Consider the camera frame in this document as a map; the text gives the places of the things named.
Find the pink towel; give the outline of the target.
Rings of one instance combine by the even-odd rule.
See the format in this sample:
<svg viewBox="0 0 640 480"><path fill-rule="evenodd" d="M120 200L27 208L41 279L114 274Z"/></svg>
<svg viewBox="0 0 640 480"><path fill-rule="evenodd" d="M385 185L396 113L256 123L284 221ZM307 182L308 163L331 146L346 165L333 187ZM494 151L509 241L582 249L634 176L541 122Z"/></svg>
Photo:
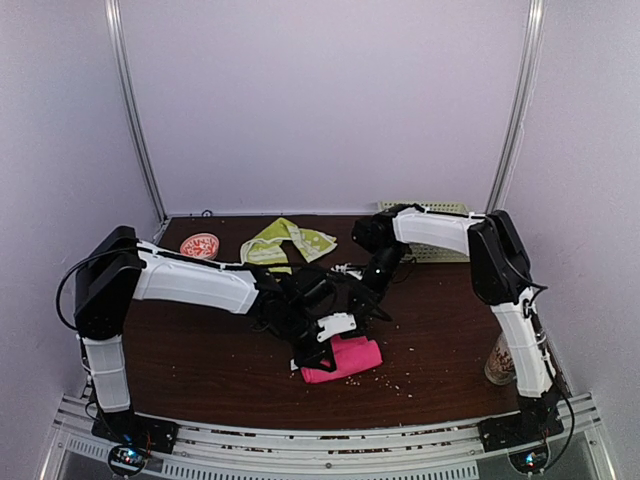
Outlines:
<svg viewBox="0 0 640 480"><path fill-rule="evenodd" d="M320 384L343 379L379 367L383 363L378 343L366 336L342 339L334 336L331 347L336 362L332 372L303 367L301 374L307 384Z"/></svg>

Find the green patterned towel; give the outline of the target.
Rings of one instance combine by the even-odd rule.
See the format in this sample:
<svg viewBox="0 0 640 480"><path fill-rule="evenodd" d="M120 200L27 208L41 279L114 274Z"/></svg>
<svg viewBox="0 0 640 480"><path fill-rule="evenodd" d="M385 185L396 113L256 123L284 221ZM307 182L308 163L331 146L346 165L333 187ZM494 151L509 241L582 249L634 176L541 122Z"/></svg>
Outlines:
<svg viewBox="0 0 640 480"><path fill-rule="evenodd" d="M273 273L291 274L284 246L292 246L306 263L312 263L337 248L337 238L322 231L302 228L279 217L240 247L245 264L267 267Z"/></svg>

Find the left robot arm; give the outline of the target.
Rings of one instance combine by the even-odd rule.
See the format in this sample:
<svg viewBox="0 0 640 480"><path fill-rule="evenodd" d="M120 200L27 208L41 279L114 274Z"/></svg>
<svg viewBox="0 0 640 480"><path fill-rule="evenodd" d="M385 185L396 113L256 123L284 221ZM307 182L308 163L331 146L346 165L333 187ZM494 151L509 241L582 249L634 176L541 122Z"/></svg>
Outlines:
<svg viewBox="0 0 640 480"><path fill-rule="evenodd" d="M133 301L161 300L247 316L287 342L296 366L336 370L329 340L321 340L313 309L332 288L326 270L299 283L296 275L266 267L216 263L162 249L137 238L134 228L115 228L64 275L75 286L74 313L64 325L75 331L87 355L106 429L123 444L144 433L132 406L123 351L124 322Z"/></svg>

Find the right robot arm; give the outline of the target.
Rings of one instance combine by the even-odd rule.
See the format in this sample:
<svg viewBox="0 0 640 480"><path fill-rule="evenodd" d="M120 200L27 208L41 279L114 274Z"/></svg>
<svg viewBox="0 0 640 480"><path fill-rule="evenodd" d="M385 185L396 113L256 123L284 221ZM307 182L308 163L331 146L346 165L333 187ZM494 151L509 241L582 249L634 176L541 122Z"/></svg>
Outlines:
<svg viewBox="0 0 640 480"><path fill-rule="evenodd" d="M564 393L535 305L545 288L532 279L528 254L506 211L462 215L401 204L358 219L351 236L371 255L362 282L377 297L386 294L411 245L467 256L474 293L490 307L501 327L518 390L518 413L488 420L484 429L497 428L526 442L561 432L557 405Z"/></svg>

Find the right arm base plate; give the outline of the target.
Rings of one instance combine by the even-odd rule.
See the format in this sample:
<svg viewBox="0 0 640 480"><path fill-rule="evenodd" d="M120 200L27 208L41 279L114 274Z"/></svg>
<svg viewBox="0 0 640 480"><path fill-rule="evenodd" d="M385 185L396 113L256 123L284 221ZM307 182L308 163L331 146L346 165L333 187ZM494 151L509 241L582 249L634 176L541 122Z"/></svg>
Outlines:
<svg viewBox="0 0 640 480"><path fill-rule="evenodd" d="M550 436L564 432L558 415L541 422L533 414L523 412L491 417L478 423L478 432L485 452L511 449L530 443L542 443Z"/></svg>

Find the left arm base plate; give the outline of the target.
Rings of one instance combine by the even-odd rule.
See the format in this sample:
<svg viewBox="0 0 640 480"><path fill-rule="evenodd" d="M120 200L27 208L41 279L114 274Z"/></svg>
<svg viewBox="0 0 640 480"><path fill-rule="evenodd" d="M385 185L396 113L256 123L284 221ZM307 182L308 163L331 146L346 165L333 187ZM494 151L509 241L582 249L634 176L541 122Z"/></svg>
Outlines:
<svg viewBox="0 0 640 480"><path fill-rule="evenodd" d="M93 436L131 445L145 451L171 454L179 426L177 423L145 417L133 411L98 413L91 428Z"/></svg>

